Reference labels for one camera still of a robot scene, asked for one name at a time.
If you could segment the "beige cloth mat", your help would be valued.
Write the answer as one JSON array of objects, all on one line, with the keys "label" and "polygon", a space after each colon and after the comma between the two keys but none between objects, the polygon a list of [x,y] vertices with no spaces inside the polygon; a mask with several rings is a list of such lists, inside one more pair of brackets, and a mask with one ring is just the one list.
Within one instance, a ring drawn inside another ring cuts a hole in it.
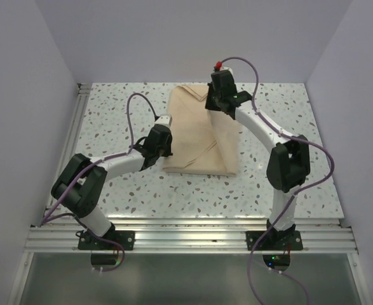
[{"label": "beige cloth mat", "polygon": [[241,125],[223,112],[205,109],[207,85],[180,85],[170,93],[172,153],[163,161],[168,173],[238,174]]}]

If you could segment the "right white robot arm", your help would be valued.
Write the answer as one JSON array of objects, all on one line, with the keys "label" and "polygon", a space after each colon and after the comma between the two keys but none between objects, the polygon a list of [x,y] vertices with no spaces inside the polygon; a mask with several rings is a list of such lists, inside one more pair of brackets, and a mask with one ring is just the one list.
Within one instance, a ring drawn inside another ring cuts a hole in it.
[{"label": "right white robot arm", "polygon": [[299,140],[282,137],[285,132],[269,116],[252,107],[252,95],[238,91],[231,69],[220,68],[211,73],[205,108],[213,113],[223,112],[247,128],[269,152],[266,177],[273,187],[273,207],[267,226],[266,242],[273,249],[288,243],[286,231],[294,229],[296,198],[294,192],[310,174],[307,138]]}]

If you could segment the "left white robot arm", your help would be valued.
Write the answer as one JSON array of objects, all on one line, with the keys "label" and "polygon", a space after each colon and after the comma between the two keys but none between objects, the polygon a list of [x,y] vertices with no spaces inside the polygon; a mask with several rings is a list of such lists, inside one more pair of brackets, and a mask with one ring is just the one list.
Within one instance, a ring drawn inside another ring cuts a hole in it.
[{"label": "left white robot arm", "polygon": [[161,157],[169,157],[172,133],[168,123],[156,123],[148,136],[136,142],[130,152],[92,160],[75,154],[51,189],[56,206],[63,205],[85,228],[93,233],[92,241],[100,249],[113,246],[113,224],[98,207],[104,184],[127,173],[144,171]]}]

